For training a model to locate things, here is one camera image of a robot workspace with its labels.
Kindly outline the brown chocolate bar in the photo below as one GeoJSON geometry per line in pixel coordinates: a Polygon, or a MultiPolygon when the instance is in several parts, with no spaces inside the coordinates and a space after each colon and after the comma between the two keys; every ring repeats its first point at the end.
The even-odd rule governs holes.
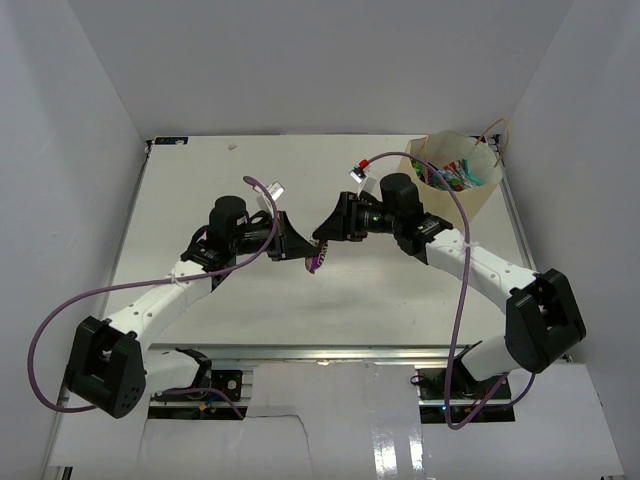
{"type": "Polygon", "coordinates": [[[305,258],[305,268],[308,273],[315,274],[325,261],[328,252],[328,242],[314,238],[311,238],[309,242],[316,248],[316,252],[314,255],[305,258]]]}

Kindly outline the green yellow Fox's candy bag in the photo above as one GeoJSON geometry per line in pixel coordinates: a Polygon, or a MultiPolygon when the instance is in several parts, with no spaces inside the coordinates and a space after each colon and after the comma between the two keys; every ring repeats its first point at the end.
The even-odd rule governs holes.
{"type": "Polygon", "coordinates": [[[428,180],[428,169],[425,165],[419,161],[412,160],[411,161],[412,168],[414,169],[416,176],[420,181],[425,183],[428,180]]]}

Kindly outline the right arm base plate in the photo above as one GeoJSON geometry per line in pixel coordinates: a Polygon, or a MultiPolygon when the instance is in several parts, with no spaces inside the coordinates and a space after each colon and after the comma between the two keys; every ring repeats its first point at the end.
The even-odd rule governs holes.
{"type": "MultiPolygon", "coordinates": [[[[473,409],[481,403],[490,389],[496,384],[499,376],[478,383],[467,390],[451,389],[451,419],[460,423],[473,409]]],[[[419,398],[419,410],[423,425],[446,424],[444,404],[444,368],[418,369],[410,378],[419,398]]],[[[500,388],[486,406],[472,419],[473,423],[511,423],[516,420],[514,408],[509,406],[513,394],[507,380],[501,382],[500,388]]]]}

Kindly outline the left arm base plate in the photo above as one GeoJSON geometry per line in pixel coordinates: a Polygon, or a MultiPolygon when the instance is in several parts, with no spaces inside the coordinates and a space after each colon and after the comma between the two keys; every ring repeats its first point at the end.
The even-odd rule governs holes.
{"type": "Polygon", "coordinates": [[[201,390],[154,395],[149,414],[157,418],[240,420],[246,412],[241,405],[243,380],[242,370],[211,370],[202,379],[201,390]]]}

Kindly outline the teal snack packet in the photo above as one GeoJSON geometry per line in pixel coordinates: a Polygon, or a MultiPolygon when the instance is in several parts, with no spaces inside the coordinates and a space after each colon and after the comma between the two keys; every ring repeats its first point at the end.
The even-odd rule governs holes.
{"type": "Polygon", "coordinates": [[[438,174],[429,174],[428,183],[438,190],[464,191],[483,186],[471,171],[467,159],[462,158],[437,169],[438,174]]]}

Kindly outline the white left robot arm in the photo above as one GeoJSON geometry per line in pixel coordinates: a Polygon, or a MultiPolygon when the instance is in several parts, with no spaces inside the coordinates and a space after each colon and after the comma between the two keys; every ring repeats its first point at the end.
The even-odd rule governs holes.
{"type": "Polygon", "coordinates": [[[207,224],[194,232],[159,284],[102,320],[89,317],[80,323],[65,371],[72,393],[113,418],[124,417],[144,393],[146,355],[155,338],[238,270],[240,256],[266,254],[278,262],[317,255],[317,245],[292,227],[270,194],[260,199],[264,209],[249,215],[243,199],[218,198],[207,224]]]}

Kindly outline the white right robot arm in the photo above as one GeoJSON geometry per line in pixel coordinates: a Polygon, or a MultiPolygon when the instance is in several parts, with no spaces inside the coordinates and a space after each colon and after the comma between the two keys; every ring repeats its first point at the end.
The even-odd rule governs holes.
{"type": "Polygon", "coordinates": [[[489,379],[516,369],[540,374],[585,338],[586,327],[564,274],[519,267],[471,245],[450,222],[424,210],[406,174],[385,176],[380,189],[380,199],[365,192],[341,193],[312,237],[326,244],[390,234],[405,254],[466,282],[500,309],[504,333],[454,356],[451,385],[459,396],[475,398],[489,379]]]}

